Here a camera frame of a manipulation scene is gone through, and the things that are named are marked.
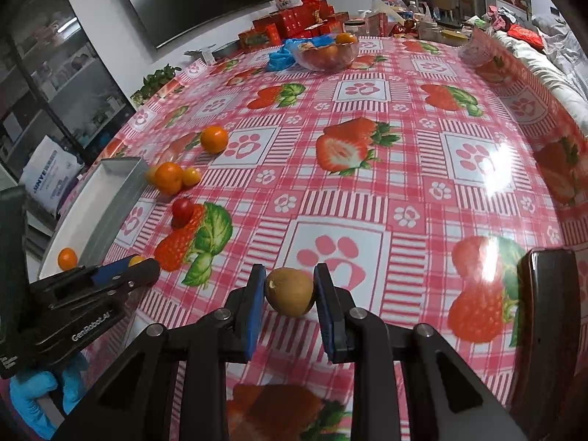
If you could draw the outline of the left blue-gloved hand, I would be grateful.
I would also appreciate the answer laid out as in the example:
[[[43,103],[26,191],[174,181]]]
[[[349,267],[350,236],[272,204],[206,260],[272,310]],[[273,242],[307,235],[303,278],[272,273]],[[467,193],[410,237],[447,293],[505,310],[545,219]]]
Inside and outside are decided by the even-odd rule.
[[[86,394],[82,372],[89,367],[83,354],[72,358],[57,378],[50,371],[20,372],[10,379],[10,399],[24,422],[43,440],[50,440],[56,425],[42,410],[39,399],[62,386],[63,410],[69,414]]]

